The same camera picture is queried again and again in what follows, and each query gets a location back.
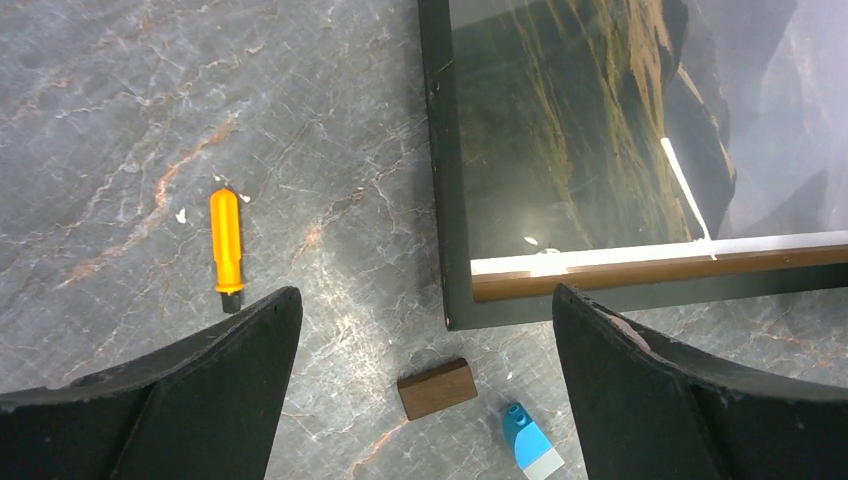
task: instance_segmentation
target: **screwdriver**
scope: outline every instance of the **screwdriver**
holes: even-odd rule
[[[241,310],[241,234],[239,233],[238,197],[226,188],[212,194],[212,250],[218,270],[218,285],[224,313]]]

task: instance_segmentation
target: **brown wooden block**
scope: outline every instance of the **brown wooden block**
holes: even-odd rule
[[[406,417],[417,420],[477,396],[471,367],[464,358],[398,380]]]

